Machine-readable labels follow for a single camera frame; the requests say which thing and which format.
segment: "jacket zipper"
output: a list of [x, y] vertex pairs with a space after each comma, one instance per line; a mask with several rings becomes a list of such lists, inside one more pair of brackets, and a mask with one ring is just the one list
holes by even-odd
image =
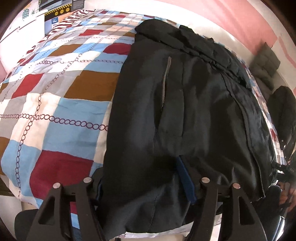
[[170, 70], [170, 65], [171, 65], [171, 62], [172, 62], [172, 58], [169, 56], [168, 57], [168, 63], [167, 63], [167, 67], [165, 69], [165, 74], [163, 76], [163, 94], [162, 94], [162, 103], [161, 103], [161, 111], [163, 109], [163, 105], [165, 103], [165, 86], [166, 86], [166, 79], [167, 79], [167, 76], [168, 76], [168, 71]]

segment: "yellow checkered pattern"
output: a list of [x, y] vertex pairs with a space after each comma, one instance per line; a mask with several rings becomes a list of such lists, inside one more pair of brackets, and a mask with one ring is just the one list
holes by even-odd
[[47, 15], [49, 15], [49, 14], [51, 14], [51, 13], [59, 12], [61, 9], [65, 9], [65, 8], [67, 8], [67, 7], [71, 7], [71, 6], [72, 6], [72, 3], [67, 4], [67, 5], [64, 5], [64, 6], [61, 6], [61, 7], [58, 7], [58, 8], [53, 9], [53, 10], [50, 10], [50, 11], [48, 11], [47, 13], [45, 13], [44, 15], [47, 16]]

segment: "chain pattern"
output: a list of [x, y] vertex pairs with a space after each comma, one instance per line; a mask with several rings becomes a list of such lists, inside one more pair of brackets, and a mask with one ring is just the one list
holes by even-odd
[[127, 25], [128, 25], [129, 23], [140, 24], [140, 22], [143, 21], [142, 19], [139, 20], [138, 22], [136, 22], [136, 21], [132, 21], [132, 20], [134, 20], [134, 19], [131, 19], [130, 21], [127, 21], [127, 20], [112, 20], [112, 21], [92, 21], [92, 20], [89, 20], [88, 22], [93, 22], [93, 23], [114, 23], [114, 25], [115, 25], [115, 24], [118, 24], [118, 23], [128, 22], [128, 23], [126, 24], [126, 26], [125, 26], [125, 27], [127, 27]]
[[[91, 36], [91, 37], [84, 36], [84, 37], [80, 37], [80, 38], [75, 38], [75, 40], [81, 40], [81, 39], [104, 39], [104, 38], [118, 40], [118, 38], [110, 38], [108, 36]], [[59, 39], [59, 40], [62, 43], [68, 43], [68, 42], [71, 42], [72, 41], [72, 39], [70, 39], [70, 40], [69, 39]], [[121, 38], [120, 40], [121, 41], [131, 41], [130, 39], [123, 39], [123, 38]]]
[[[127, 26], [130, 22], [132, 22], [132, 20], [130, 20], [126, 25], [123, 25], [121, 28], [118, 28], [115, 32], [117, 31], [120, 31], [123, 27]], [[103, 39], [108, 39], [108, 36], [105, 36], [105, 37], [102, 37], [99, 39], [99, 41], [97, 43], [95, 43], [94, 45], [92, 45], [88, 51], [91, 51], [93, 48], [95, 48]], [[22, 145], [24, 144], [24, 140], [26, 139], [26, 135], [28, 133], [28, 131], [30, 130], [31, 126], [33, 125], [33, 121], [34, 120], [41, 120], [41, 119], [45, 119], [45, 120], [50, 120], [50, 121], [53, 121], [55, 123], [60, 123], [60, 124], [70, 124], [70, 125], [76, 125], [76, 126], [81, 126], [81, 127], [87, 127], [88, 129], [94, 129], [94, 130], [106, 130], [108, 131], [108, 126], [105, 126], [105, 125], [99, 125], [99, 124], [93, 124], [93, 123], [90, 123], [90, 122], [86, 122], [86, 121], [75, 121], [75, 120], [66, 120], [66, 119], [63, 119], [63, 118], [55, 118], [54, 116], [50, 116], [50, 115], [38, 115], [38, 112], [39, 112], [39, 109], [40, 109], [40, 106], [41, 106], [41, 99], [42, 99], [42, 95], [48, 90], [48, 88], [61, 76], [63, 75], [66, 70], [73, 64], [73, 62], [75, 61], [79, 61], [79, 58], [82, 56], [82, 54], [79, 54], [76, 59], [74, 61], [70, 61], [68, 63], [68, 65], [63, 69], [63, 71], [60, 73], [60, 74], [57, 74], [53, 80], [45, 87], [43, 93], [38, 97], [38, 106], [36, 108], [36, 111], [35, 111], [35, 114], [34, 115], [29, 115], [29, 114], [26, 114], [25, 115], [25, 118], [28, 118], [30, 121], [29, 123], [27, 124], [27, 126], [25, 127], [25, 130], [23, 132], [23, 135], [21, 137], [21, 140], [19, 142], [19, 145], [18, 145], [18, 148], [17, 148], [17, 157], [16, 157], [16, 168], [15, 168], [15, 177], [17, 179], [17, 185], [18, 185], [18, 188], [19, 188], [19, 193], [18, 193], [18, 199], [20, 200], [20, 195], [21, 195], [21, 182], [20, 182], [20, 174], [19, 174], [19, 167], [20, 167], [20, 151], [22, 149]], [[13, 115], [10, 115], [10, 117], [14, 117], [16, 118], [17, 117], [17, 114], [13, 114]]]
[[73, 61], [68, 61], [68, 62], [64, 62], [64, 61], [48, 61], [48, 60], [43, 60], [40, 61], [37, 64], [72, 64], [73, 62], [79, 62], [79, 63], [90, 63], [90, 62], [103, 62], [103, 63], [108, 63], [108, 64], [123, 64], [123, 61], [117, 61], [117, 60], [106, 60], [106, 59], [94, 59], [94, 60], [73, 60]]
[[34, 120], [49, 120], [54, 123], [59, 123], [59, 124], [64, 124], [64, 125], [75, 125], [75, 126], [80, 126], [80, 127], [86, 127], [88, 129], [93, 129], [93, 130], [100, 130], [100, 131], [108, 131], [108, 126], [103, 125], [103, 124], [93, 124], [91, 122], [86, 122], [86, 121], [80, 121], [80, 120], [70, 120], [70, 119], [64, 119], [60, 117], [54, 117], [53, 115], [29, 115], [29, 114], [9, 114], [9, 115], [0, 115], [0, 118], [3, 119], [19, 119], [19, 118], [25, 118], [25, 119], [31, 119], [33, 118]]

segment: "bed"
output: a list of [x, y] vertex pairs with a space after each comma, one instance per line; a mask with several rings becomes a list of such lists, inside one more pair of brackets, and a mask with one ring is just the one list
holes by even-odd
[[[55, 182], [75, 184], [103, 166], [117, 79], [134, 28], [152, 18], [179, 27], [148, 15], [78, 10], [33, 46], [0, 84], [0, 174], [9, 178], [9, 189], [21, 201], [38, 208]], [[277, 162], [285, 164], [266, 102], [245, 68]], [[78, 228], [74, 203], [71, 213]]]

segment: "black puffer jacket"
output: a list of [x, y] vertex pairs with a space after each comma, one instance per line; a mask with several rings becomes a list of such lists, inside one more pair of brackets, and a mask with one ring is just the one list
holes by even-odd
[[269, 131], [240, 62], [184, 26], [147, 20], [136, 31], [109, 121], [98, 208], [107, 239], [188, 222], [180, 156], [192, 179], [238, 182], [251, 200], [273, 180]]
[[269, 97], [267, 107], [288, 161], [296, 140], [296, 100], [293, 92], [289, 87], [280, 86]]

